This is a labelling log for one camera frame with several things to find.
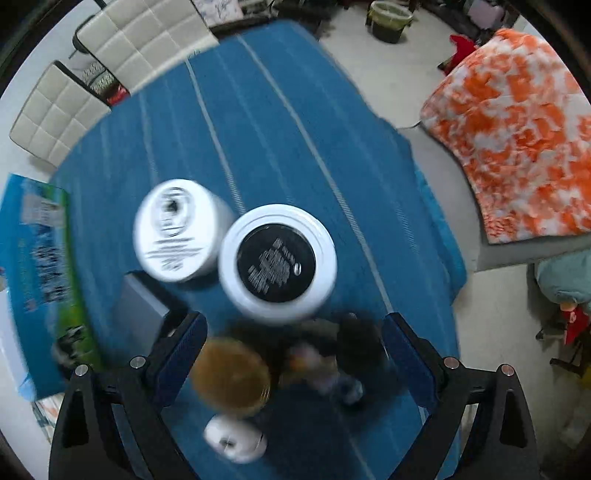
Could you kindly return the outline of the black power adapter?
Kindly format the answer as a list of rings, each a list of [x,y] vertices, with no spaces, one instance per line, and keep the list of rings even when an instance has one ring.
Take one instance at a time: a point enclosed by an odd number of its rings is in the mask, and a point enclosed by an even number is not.
[[[147,273],[126,273],[113,309],[117,355],[126,361],[148,354],[172,306],[168,292]]]

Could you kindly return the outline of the gold round tin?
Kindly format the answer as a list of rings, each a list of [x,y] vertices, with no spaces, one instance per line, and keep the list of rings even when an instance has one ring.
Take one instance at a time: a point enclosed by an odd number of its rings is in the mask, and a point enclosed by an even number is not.
[[[251,347],[228,337],[205,341],[189,378],[204,404],[235,418],[256,414],[270,397],[271,376],[266,362]]]

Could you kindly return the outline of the white earbuds case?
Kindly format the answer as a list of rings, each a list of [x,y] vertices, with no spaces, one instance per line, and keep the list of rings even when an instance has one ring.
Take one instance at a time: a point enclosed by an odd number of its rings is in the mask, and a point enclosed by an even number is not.
[[[236,464],[249,464],[266,453],[262,432],[249,423],[226,415],[215,415],[204,428],[204,440],[216,453]]]

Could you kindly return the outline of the white jar portrait lid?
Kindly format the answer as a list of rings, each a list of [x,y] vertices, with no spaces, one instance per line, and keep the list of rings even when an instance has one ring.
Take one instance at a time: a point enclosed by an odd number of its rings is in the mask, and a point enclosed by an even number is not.
[[[211,273],[235,213],[200,184],[172,179],[142,200],[133,224],[133,246],[152,278],[182,283]]]

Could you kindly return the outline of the white jar black label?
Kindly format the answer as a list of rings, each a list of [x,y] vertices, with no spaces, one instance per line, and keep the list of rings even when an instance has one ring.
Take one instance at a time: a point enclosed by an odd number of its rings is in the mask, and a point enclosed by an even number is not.
[[[332,294],[337,252],[303,209],[263,205],[235,220],[221,243],[218,278],[235,308],[267,325],[310,319]]]

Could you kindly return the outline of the blue cardboard box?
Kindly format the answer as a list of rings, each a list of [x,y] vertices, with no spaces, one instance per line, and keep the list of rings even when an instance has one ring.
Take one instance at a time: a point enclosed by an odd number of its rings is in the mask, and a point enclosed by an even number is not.
[[[24,399],[63,392],[80,364],[104,366],[76,275],[63,189],[9,176],[1,202],[1,272],[24,367],[16,375]]]

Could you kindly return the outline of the teal pillow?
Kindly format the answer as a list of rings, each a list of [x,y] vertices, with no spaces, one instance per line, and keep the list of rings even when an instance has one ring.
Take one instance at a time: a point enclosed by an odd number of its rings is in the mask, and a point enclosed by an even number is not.
[[[590,250],[559,255],[536,264],[535,279],[551,302],[576,304],[590,315]]]

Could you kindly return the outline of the blue striped tablecloth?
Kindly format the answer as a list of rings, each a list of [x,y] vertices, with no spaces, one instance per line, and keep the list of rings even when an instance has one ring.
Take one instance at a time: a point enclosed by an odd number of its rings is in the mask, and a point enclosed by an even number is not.
[[[113,366],[138,352],[112,318],[124,274],[140,268],[135,213],[176,178],[207,187],[238,216],[289,204],[321,221],[338,257],[321,318],[355,312],[381,323],[399,311],[442,356],[459,354],[452,305],[467,272],[444,215],[406,138],[303,27],[273,22],[182,62],[115,106],[51,178],[69,196],[80,289]],[[201,479],[387,479],[426,414],[391,362],[377,370],[369,405],[351,414],[306,385],[273,393],[256,418],[269,447],[249,465],[204,442],[213,412],[190,384],[162,416]]]

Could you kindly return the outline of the orange white blanket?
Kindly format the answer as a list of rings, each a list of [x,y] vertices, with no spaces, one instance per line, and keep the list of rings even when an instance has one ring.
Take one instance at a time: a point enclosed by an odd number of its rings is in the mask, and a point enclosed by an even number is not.
[[[422,107],[492,244],[590,230],[590,103],[550,44],[500,29]]]

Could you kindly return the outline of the left white padded chair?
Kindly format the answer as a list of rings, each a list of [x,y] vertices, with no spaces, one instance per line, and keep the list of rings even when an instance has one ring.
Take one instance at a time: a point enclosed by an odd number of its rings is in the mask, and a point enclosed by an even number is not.
[[[54,167],[111,111],[110,106],[59,61],[51,63],[28,95],[10,130],[13,143]]]

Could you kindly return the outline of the white padded chair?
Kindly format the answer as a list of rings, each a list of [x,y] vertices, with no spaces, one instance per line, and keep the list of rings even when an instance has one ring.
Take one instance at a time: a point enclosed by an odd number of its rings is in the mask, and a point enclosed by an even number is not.
[[[112,1],[75,38],[130,94],[218,45],[189,0]]]
[[[54,167],[111,111],[110,106],[59,61],[51,63],[28,95],[10,130],[13,143]]]

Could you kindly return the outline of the red bag between chairs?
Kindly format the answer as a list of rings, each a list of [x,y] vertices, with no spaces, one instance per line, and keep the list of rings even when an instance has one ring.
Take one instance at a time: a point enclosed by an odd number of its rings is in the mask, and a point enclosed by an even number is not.
[[[109,107],[113,107],[129,96],[128,90],[112,76],[104,75],[91,84],[91,89]]]

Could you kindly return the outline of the right white padded chair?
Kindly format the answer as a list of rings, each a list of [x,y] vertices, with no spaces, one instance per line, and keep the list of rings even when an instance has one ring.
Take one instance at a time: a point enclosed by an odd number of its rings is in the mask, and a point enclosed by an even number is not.
[[[112,1],[75,38],[130,94],[218,45],[189,0]]]

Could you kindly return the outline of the red cloth on floor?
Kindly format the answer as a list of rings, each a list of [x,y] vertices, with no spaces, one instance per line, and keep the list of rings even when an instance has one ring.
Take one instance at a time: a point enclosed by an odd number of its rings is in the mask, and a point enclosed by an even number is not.
[[[477,44],[464,35],[452,34],[449,39],[456,51],[450,58],[438,65],[438,69],[445,75],[449,75],[465,58],[478,49]]]

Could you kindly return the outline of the green waste bin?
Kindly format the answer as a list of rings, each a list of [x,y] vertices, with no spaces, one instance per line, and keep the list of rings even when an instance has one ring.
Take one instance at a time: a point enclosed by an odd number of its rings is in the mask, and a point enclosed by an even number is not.
[[[377,40],[396,44],[413,20],[414,13],[406,7],[391,1],[373,1],[367,11],[366,26]]]

